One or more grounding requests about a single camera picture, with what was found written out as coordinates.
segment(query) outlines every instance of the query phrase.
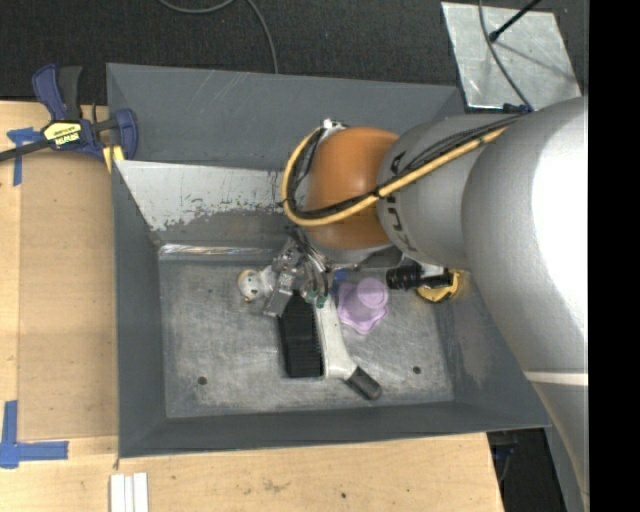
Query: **metal plate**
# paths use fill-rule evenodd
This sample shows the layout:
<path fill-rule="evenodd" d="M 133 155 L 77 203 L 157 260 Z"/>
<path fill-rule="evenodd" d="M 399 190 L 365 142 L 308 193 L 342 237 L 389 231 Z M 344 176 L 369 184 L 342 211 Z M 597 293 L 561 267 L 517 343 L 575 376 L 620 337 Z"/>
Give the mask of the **metal plate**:
<path fill-rule="evenodd" d="M 482 34 L 478 7 L 442 3 L 467 104 L 500 108 L 520 105 L 496 64 Z M 485 7 L 487 31 L 499 28 L 518 11 Z M 494 43 L 504 67 L 536 110 L 580 96 L 571 61 L 552 13 L 530 11 Z"/>
<path fill-rule="evenodd" d="M 286 376 L 276 320 L 237 289 L 244 268 L 160 263 L 168 417 L 453 400 L 434 306 L 417 295 L 392 291 L 389 314 L 367 336 L 343 326 L 352 358 L 384 389 L 368 402 L 341 380 Z"/>

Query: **black wire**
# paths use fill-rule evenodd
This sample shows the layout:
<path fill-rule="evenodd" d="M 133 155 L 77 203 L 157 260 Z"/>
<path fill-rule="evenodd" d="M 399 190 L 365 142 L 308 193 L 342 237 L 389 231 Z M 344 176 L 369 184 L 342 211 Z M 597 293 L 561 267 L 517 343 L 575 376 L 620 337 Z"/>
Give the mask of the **black wire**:
<path fill-rule="evenodd" d="M 433 158 L 440 156 L 442 153 L 450 151 L 457 146 L 462 144 L 466 144 L 467 142 L 481 137 L 482 135 L 492 131 L 502 128 L 504 126 L 509 126 L 513 123 L 520 115 L 511 116 L 506 119 L 500 119 L 499 121 L 495 121 L 493 123 L 489 123 L 483 126 L 479 126 L 476 128 L 471 128 L 470 130 L 465 130 L 463 132 L 454 133 L 448 137 L 445 137 L 442 140 L 432 144 L 428 148 L 421 151 L 418 155 L 416 155 L 411 162 L 409 162 L 405 168 L 398 173 L 398 177 L 404 176 L 407 172 L 411 172 L 418 167 L 422 167 L 427 161 L 433 160 Z"/>
<path fill-rule="evenodd" d="M 189 8 L 173 5 L 168 0 L 158 0 L 158 2 L 160 2 L 165 7 L 168 7 L 169 9 L 176 12 L 180 12 L 182 14 L 209 14 L 209 13 L 224 9 L 225 7 L 230 6 L 235 1 L 236 0 L 225 0 L 224 2 L 219 3 L 218 5 L 214 5 L 212 7 L 205 7 L 202 9 L 189 9 Z M 246 0 L 246 1 L 251 7 L 251 9 L 253 9 L 253 12 L 256 14 L 258 21 L 260 22 L 260 26 L 262 27 L 262 31 L 264 32 L 264 35 L 267 38 L 267 43 L 269 44 L 269 51 L 271 52 L 271 60 L 273 61 L 273 72 L 277 75 L 280 73 L 280 70 L 278 69 L 278 57 L 276 55 L 276 47 L 273 44 L 273 38 L 271 37 L 271 31 L 269 30 L 269 26 L 267 25 L 267 22 L 265 21 L 264 16 L 260 12 L 260 9 L 258 9 L 258 6 L 253 2 L 253 0 Z"/>
<path fill-rule="evenodd" d="M 189 9 L 185 7 L 179 7 L 177 5 L 173 5 L 167 0 L 158 0 L 162 5 L 168 7 L 169 9 L 177 12 L 181 12 L 182 14 L 208 14 L 210 12 L 219 11 L 220 9 L 224 9 L 225 7 L 231 5 L 236 0 L 225 0 L 224 2 L 214 5 L 213 7 L 204 7 L 202 9 Z"/>
<path fill-rule="evenodd" d="M 493 60 L 496 61 L 496 64 L 500 68 L 500 71 L 502 71 L 502 74 L 504 75 L 504 77 L 507 79 L 507 82 L 509 82 L 509 85 L 511 86 L 513 91 L 520 97 L 520 99 L 527 106 L 529 111 L 533 112 L 535 109 L 533 108 L 531 103 L 529 103 L 529 100 L 527 100 L 527 98 L 522 93 L 520 88 L 511 79 L 511 76 L 509 75 L 509 73 L 507 72 L 506 68 L 502 64 L 502 61 L 498 57 L 498 54 L 496 53 L 496 50 L 493 47 L 493 43 L 489 39 L 489 33 L 487 32 L 487 26 L 485 25 L 485 22 L 484 22 L 484 6 L 482 5 L 482 0 L 478 0 L 478 14 L 480 15 L 480 26 L 482 27 L 482 35 L 484 36 L 484 40 L 486 41 L 487 46 L 489 47 L 489 51 L 491 52 L 491 55 L 493 55 Z"/>
<path fill-rule="evenodd" d="M 435 144 L 427 148 L 424 152 L 422 152 L 421 154 L 424 154 L 424 156 L 419 161 L 416 162 L 416 159 L 413 159 L 411 164 L 406 166 L 400 173 L 398 173 L 398 175 L 388 179 L 382 185 L 377 186 L 375 189 L 369 192 L 366 192 L 364 194 L 361 194 L 359 196 L 350 197 L 349 199 L 345 199 L 338 203 L 325 206 L 323 208 L 301 211 L 297 208 L 296 201 L 294 199 L 296 188 L 293 187 L 291 184 L 298 181 L 296 173 L 298 172 L 298 167 L 299 167 L 300 161 L 302 160 L 302 155 L 307 152 L 307 150 L 305 150 L 298 157 L 297 161 L 294 162 L 293 169 L 292 169 L 292 176 L 289 178 L 290 185 L 287 187 L 287 200 L 289 201 L 289 206 L 292 212 L 295 213 L 296 216 L 302 219 L 320 219 L 320 218 L 326 217 L 327 215 L 340 213 L 369 196 L 378 195 L 378 190 L 381 187 L 386 187 L 388 185 L 395 183 L 396 181 L 403 178 L 408 172 L 415 171 L 416 169 L 430 163 L 431 161 L 435 160 L 439 156 L 442 156 L 443 154 L 454 150 L 455 148 L 461 146 L 462 144 L 471 142 L 474 139 L 478 139 L 483 135 L 486 135 L 487 133 L 497 130 L 499 128 L 502 128 L 504 126 L 508 126 L 514 123 L 520 117 L 521 117 L 520 115 L 512 116 L 507 119 L 501 119 L 500 121 L 496 121 L 493 123 L 486 124 L 484 126 L 480 126 L 478 128 L 473 128 L 471 130 L 466 130 L 464 132 L 459 132 L 459 133 L 450 135 L 442 139 L 441 141 L 436 142 Z M 312 137 L 308 142 L 309 147 L 312 147 L 312 145 L 314 146 L 313 147 L 314 152 L 315 152 L 315 146 L 317 146 L 321 135 L 322 135 L 322 132 L 319 132 L 314 137 Z"/>

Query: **white stripe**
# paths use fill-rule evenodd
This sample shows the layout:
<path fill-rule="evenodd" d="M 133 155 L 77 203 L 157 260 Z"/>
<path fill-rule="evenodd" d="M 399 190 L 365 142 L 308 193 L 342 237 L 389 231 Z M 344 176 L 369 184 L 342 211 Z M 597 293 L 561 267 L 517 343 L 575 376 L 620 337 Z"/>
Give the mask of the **white stripe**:
<path fill-rule="evenodd" d="M 564 386 L 589 386 L 588 373 L 524 372 L 524 374 L 531 382 L 562 384 Z"/>

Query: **black cable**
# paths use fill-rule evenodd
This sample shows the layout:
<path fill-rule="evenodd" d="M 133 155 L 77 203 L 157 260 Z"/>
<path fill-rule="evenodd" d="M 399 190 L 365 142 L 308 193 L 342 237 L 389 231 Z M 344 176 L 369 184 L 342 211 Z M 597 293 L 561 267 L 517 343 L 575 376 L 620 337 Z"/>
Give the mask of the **black cable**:
<path fill-rule="evenodd" d="M 531 9 L 533 9 L 536 5 L 538 5 L 542 0 L 533 0 L 525 5 L 522 9 L 520 9 L 515 16 L 513 16 L 510 20 L 508 20 L 504 25 L 502 25 L 498 30 L 494 30 L 489 34 L 489 41 L 495 43 L 496 40 L 502 35 L 502 33 L 507 30 L 511 25 L 513 25 L 516 21 L 522 18 L 525 14 L 527 14 Z"/>
<path fill-rule="evenodd" d="M 202 9 L 189 9 L 189 8 L 173 5 L 168 0 L 158 0 L 158 2 L 160 2 L 165 7 L 168 7 L 172 11 L 180 12 L 182 14 L 209 14 L 209 13 L 224 9 L 225 7 L 230 6 L 235 1 L 236 0 L 225 0 L 224 2 L 218 5 L 214 5 L 212 7 L 205 7 Z M 280 73 L 278 69 L 278 57 L 276 56 L 276 47 L 273 44 L 273 38 L 271 37 L 271 31 L 269 30 L 269 26 L 267 25 L 267 22 L 265 21 L 264 16 L 260 12 L 260 9 L 258 9 L 258 6 L 253 2 L 253 0 L 246 0 L 246 1 L 251 7 L 251 9 L 253 9 L 253 12 L 255 13 L 255 15 L 257 16 L 258 21 L 260 22 L 260 26 L 262 27 L 262 31 L 264 32 L 264 35 L 267 38 L 267 43 L 269 44 L 269 51 L 271 52 L 271 60 L 273 61 L 273 72 L 277 75 Z"/>
<path fill-rule="evenodd" d="M 204 7 L 202 9 L 188 9 L 185 7 L 179 7 L 177 5 L 173 5 L 167 0 L 158 0 L 162 5 L 168 7 L 169 9 L 177 12 L 181 12 L 182 14 L 208 14 L 210 12 L 219 11 L 220 9 L 224 9 L 225 7 L 231 5 L 236 0 L 225 0 L 224 2 L 214 5 L 213 7 Z"/>
<path fill-rule="evenodd" d="M 535 109 L 533 108 L 531 103 L 529 103 L 529 100 L 527 100 L 527 98 L 522 93 L 520 88 L 511 79 L 511 76 L 509 75 L 509 73 L 505 69 L 504 65 L 502 64 L 502 61 L 498 57 L 498 54 L 496 53 L 496 50 L 493 48 L 493 43 L 489 39 L 489 33 L 487 32 L 487 26 L 485 25 L 485 22 L 484 22 L 484 6 L 482 5 L 482 0 L 478 0 L 478 14 L 480 15 L 480 25 L 482 27 L 482 34 L 484 35 L 484 40 L 487 42 L 487 46 L 489 47 L 489 51 L 491 52 L 491 55 L 493 55 L 493 60 L 496 61 L 496 64 L 500 68 L 500 71 L 502 71 L 502 74 L 504 75 L 504 77 L 507 79 L 507 82 L 509 82 L 509 85 L 511 86 L 513 91 L 520 97 L 520 99 L 527 106 L 529 111 L 533 112 Z"/>
<path fill-rule="evenodd" d="M 427 165 L 431 161 L 442 156 L 443 154 L 449 151 L 452 151 L 455 148 L 463 144 L 466 144 L 467 142 L 470 142 L 474 139 L 479 139 L 483 135 L 486 135 L 487 133 L 493 130 L 508 126 L 514 123 L 520 117 L 521 117 L 520 115 L 512 116 L 507 119 L 501 119 L 500 121 L 496 121 L 493 123 L 486 124 L 484 126 L 480 126 L 478 128 L 473 128 L 471 130 L 465 130 L 463 132 L 450 135 L 436 142 L 435 144 L 431 145 L 429 148 L 427 148 L 425 151 L 421 153 L 422 158 L 420 158 L 420 155 L 418 155 L 416 158 L 412 160 L 410 164 L 405 166 L 402 169 L 402 171 L 400 171 L 396 176 L 388 179 L 383 184 L 377 186 L 375 189 L 356 197 L 350 197 L 349 199 L 345 199 L 343 201 L 340 201 L 338 203 L 335 203 L 329 206 L 316 208 L 314 210 L 301 211 L 298 209 L 296 201 L 294 199 L 296 190 L 297 190 L 297 185 L 294 186 L 294 184 L 296 183 L 296 181 L 298 181 L 296 176 L 298 172 L 298 164 L 301 160 L 304 159 L 304 154 L 307 152 L 307 150 L 305 150 L 301 153 L 300 157 L 298 157 L 298 161 L 294 163 L 293 175 L 289 180 L 289 187 L 287 190 L 287 198 L 288 198 L 287 200 L 289 201 L 289 207 L 291 208 L 293 213 L 295 213 L 295 215 L 303 219 L 318 219 L 318 218 L 326 217 L 327 215 L 330 215 L 330 214 L 340 213 L 341 211 L 346 210 L 347 208 L 362 201 L 368 196 L 378 195 L 378 190 L 381 187 L 386 187 L 388 185 L 391 185 L 392 183 L 395 183 L 396 181 L 403 178 L 408 172 L 412 172 L 418 169 L 419 167 L 422 167 L 423 165 Z M 322 132 L 319 132 L 309 140 L 309 143 L 308 143 L 309 147 L 313 148 L 312 151 L 314 152 L 315 152 L 315 146 L 318 145 L 321 135 L 322 135 Z"/>

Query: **white object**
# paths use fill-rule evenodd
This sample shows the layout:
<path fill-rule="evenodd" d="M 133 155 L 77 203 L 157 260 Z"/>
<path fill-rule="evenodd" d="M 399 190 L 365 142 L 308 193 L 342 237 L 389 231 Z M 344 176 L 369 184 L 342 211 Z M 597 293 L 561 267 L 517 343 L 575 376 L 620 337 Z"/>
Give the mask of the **white object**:
<path fill-rule="evenodd" d="M 118 473 L 109 480 L 110 512 L 149 512 L 149 488 L 146 473 L 131 476 Z"/>

